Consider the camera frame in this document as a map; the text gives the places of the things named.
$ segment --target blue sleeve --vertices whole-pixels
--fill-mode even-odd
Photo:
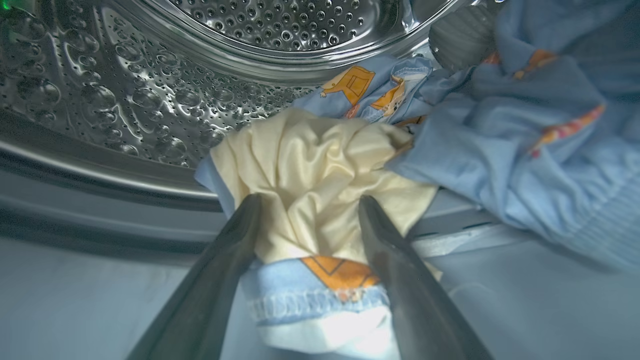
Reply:
[[[475,68],[387,166],[507,224],[640,268],[638,18],[637,1],[511,1],[497,24],[501,64]],[[514,78],[536,49],[557,57]],[[441,85],[429,79],[423,98],[442,97]],[[540,142],[550,127],[555,141]]]

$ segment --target yellow satin fabric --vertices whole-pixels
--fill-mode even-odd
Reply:
[[[435,186],[383,167],[411,139],[386,124],[288,109],[229,134],[211,156],[236,207],[262,194],[255,252],[263,262],[320,255],[367,263],[360,197],[372,195],[406,235],[435,195]]]

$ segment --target garment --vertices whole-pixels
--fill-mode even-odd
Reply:
[[[240,283],[268,345],[399,359],[357,209],[372,195],[403,235],[422,216],[437,188],[384,168],[411,139],[387,124],[288,109],[229,134],[200,164],[196,179],[228,217],[247,195],[262,195],[259,261]]]
[[[585,256],[640,268],[638,19],[633,0],[510,0],[495,54],[434,71],[405,97],[392,123],[427,118],[387,168]],[[390,77],[406,64],[358,66]],[[316,94],[294,102],[334,111],[320,104]]]

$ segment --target white fabric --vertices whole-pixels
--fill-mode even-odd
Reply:
[[[229,134],[211,156],[236,207],[263,195],[255,251],[264,263],[313,255],[367,263],[360,197],[372,195],[406,235],[436,193],[384,168],[411,140],[390,125],[288,109]]]
[[[352,313],[342,311],[285,325],[259,327],[265,344],[322,354],[339,354],[375,360],[399,360],[400,353],[387,306]]]

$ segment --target cream fabric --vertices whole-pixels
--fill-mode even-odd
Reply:
[[[263,195],[255,248],[263,262],[323,255],[367,263],[360,197],[372,195],[406,235],[435,195],[435,186],[383,167],[411,140],[390,125],[291,108],[229,134],[211,156],[236,208]]]

